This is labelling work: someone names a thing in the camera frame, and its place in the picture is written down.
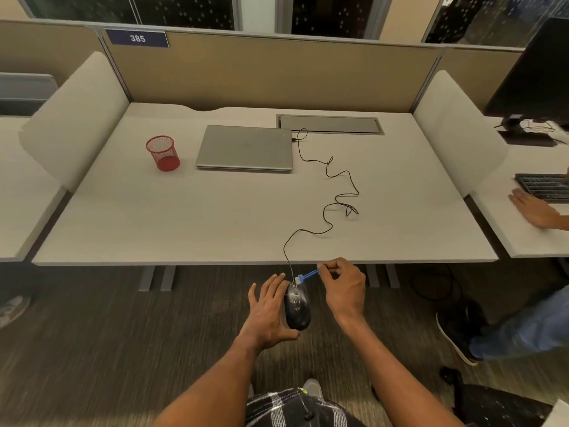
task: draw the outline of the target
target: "blue jeans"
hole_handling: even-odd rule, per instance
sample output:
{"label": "blue jeans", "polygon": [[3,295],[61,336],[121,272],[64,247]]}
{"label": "blue jeans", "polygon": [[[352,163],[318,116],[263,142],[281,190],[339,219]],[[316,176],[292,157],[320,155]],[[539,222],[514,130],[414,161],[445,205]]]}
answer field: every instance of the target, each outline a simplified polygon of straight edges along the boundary
{"label": "blue jeans", "polygon": [[470,351],[479,359],[513,358],[569,346],[569,285],[524,307],[473,337]]}

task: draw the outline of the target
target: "gray carpet floor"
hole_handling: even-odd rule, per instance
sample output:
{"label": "gray carpet floor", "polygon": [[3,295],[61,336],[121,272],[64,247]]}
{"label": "gray carpet floor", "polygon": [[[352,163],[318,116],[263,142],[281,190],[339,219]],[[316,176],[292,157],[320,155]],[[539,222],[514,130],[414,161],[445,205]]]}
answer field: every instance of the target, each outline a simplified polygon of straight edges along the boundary
{"label": "gray carpet floor", "polygon": [[[423,384],[450,406],[451,388],[438,377],[441,366],[450,366],[469,383],[548,403],[559,397],[569,401],[568,350],[478,367],[463,364],[437,330],[435,305],[409,287],[424,268],[398,266],[402,289],[367,288],[365,304],[378,337]],[[0,264],[0,301],[18,293],[33,297],[25,315],[0,330],[0,426],[148,425],[230,346],[247,316],[249,285],[281,270],[179,267],[173,292],[139,293],[139,267]],[[549,259],[455,264],[452,270],[491,320],[559,278]],[[419,274],[415,282],[420,291],[436,295],[448,278]],[[368,426],[390,425],[357,354],[326,307],[318,278],[308,286],[312,324],[297,342],[261,354],[252,379],[255,390],[279,390],[315,377],[326,398]]]}

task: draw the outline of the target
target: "laptop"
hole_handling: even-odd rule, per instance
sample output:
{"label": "laptop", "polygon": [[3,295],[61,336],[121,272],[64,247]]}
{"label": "laptop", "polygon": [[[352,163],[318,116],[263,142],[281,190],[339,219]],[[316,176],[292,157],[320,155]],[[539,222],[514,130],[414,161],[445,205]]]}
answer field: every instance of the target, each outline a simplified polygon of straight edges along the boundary
{"label": "laptop", "polygon": [[293,170],[293,140],[286,128],[209,125],[197,155],[199,168]]}

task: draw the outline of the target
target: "person's left hand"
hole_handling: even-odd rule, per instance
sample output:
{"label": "person's left hand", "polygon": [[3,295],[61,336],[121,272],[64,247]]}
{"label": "person's left hand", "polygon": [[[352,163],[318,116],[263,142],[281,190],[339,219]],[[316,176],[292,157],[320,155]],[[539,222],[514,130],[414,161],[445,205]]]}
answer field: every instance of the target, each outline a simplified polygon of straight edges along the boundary
{"label": "person's left hand", "polygon": [[559,216],[559,212],[547,202],[525,193],[522,189],[512,190],[508,197],[523,217],[536,228],[552,228],[555,218]]}
{"label": "person's left hand", "polygon": [[281,320],[281,306],[285,298],[288,281],[285,274],[273,274],[260,288],[259,301],[255,296],[256,283],[249,289],[251,312],[243,324],[238,338],[249,342],[257,352],[272,348],[284,340],[296,340],[300,331],[284,326]]}

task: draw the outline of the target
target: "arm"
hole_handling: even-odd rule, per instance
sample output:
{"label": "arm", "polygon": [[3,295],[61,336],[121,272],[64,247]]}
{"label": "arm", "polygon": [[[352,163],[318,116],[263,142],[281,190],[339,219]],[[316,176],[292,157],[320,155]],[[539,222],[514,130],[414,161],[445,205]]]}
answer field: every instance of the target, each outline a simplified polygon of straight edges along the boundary
{"label": "arm", "polygon": [[255,359],[263,349],[295,340],[297,330],[281,322],[281,305],[288,282],[276,274],[260,288],[249,289],[251,311],[229,351],[154,421],[153,427],[241,427],[245,424],[247,392]]}
{"label": "arm", "polygon": [[[364,316],[365,275],[343,258],[319,264],[326,302],[352,340],[395,427],[464,426],[378,340]],[[330,272],[339,275],[334,280]]]}
{"label": "arm", "polygon": [[514,189],[508,196],[530,224],[539,229],[569,230],[569,216],[561,216],[547,202],[525,193],[522,189]]}

